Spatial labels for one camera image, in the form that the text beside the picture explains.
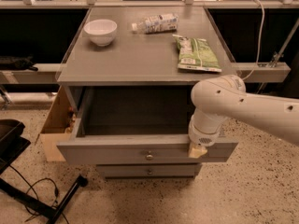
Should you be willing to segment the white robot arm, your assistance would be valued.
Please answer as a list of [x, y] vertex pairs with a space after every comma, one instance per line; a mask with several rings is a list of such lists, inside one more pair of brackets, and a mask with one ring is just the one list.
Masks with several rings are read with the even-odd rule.
[[196, 83], [191, 99], [195, 106], [188, 130], [191, 158], [207, 154], [228, 118], [299, 145], [298, 99], [247, 93], [243, 79], [235, 75]]

